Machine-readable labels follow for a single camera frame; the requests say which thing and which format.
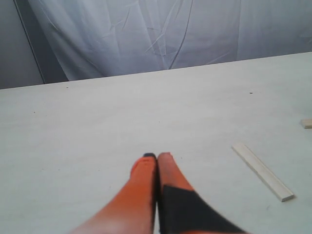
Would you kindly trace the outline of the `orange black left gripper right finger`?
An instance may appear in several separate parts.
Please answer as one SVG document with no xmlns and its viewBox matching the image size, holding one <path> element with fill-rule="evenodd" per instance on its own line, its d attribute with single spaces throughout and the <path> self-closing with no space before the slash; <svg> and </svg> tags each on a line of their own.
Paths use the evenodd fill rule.
<svg viewBox="0 0 312 234">
<path fill-rule="evenodd" d="M 158 213 L 162 234 L 246 233 L 200 197 L 170 153 L 161 153 L 157 162 L 160 182 Z"/>
</svg>

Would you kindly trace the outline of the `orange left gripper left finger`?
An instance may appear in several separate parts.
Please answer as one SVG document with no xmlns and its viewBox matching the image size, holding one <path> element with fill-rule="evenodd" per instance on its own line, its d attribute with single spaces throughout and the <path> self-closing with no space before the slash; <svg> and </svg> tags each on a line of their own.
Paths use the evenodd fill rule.
<svg viewBox="0 0 312 234">
<path fill-rule="evenodd" d="M 157 162 L 145 153 L 132 166 L 130 178 L 90 219 L 72 234 L 152 234 L 156 212 Z"/>
</svg>

